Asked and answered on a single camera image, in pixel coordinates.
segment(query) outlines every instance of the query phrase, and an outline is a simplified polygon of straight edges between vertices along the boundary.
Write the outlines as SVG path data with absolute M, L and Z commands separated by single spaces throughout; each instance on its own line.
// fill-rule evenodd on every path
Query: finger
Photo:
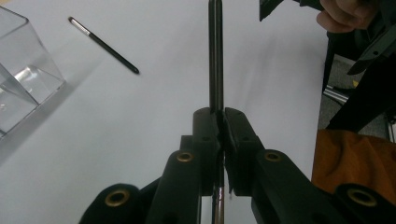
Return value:
M 327 11 L 322 11 L 317 15 L 318 24 L 331 33 L 347 33 L 354 30 L 354 27 L 346 26 L 335 21 Z
M 335 0 L 335 4 L 345 13 L 354 16 L 355 10 L 363 5 L 365 0 Z
M 336 5 L 346 13 L 365 19 L 378 9 L 378 0 L 336 0 Z
M 340 24 L 356 27 L 362 22 L 362 19 L 356 18 L 341 9 L 337 5 L 336 0 L 320 0 L 320 3 L 325 8 L 326 12 L 332 17 L 332 19 Z

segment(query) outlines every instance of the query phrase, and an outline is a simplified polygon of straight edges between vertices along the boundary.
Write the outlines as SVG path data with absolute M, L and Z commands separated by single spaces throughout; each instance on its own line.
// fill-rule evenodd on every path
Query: transparent container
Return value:
M 29 20 L 0 7 L 0 139 L 64 83 Z

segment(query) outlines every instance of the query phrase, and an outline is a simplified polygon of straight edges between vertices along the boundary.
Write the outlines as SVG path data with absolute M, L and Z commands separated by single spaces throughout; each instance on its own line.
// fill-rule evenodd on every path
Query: black mount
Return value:
M 265 149 L 241 111 L 223 109 L 221 0 L 209 1 L 210 107 L 195 111 L 163 175 L 143 189 L 104 189 L 80 224 L 198 224 L 201 198 L 213 197 L 212 223 L 224 223 L 224 165 L 230 191 L 251 197 L 258 223 L 396 223 L 396 208 L 366 187 L 334 195 L 311 184 L 284 153 Z

